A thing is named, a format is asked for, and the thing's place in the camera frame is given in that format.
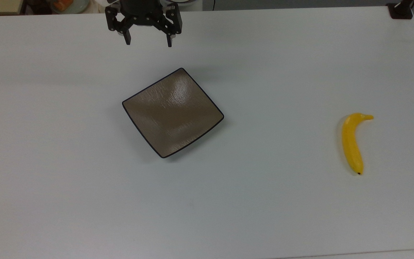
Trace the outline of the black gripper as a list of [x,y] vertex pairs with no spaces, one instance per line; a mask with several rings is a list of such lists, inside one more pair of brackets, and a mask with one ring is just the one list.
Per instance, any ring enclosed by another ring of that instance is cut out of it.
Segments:
[[118,21],[118,9],[106,7],[105,15],[110,31],[121,34],[125,44],[131,44],[130,28],[133,25],[151,25],[166,35],[168,47],[173,39],[182,33],[182,18],[178,5],[163,7],[159,0],[121,0],[120,13],[124,16]]

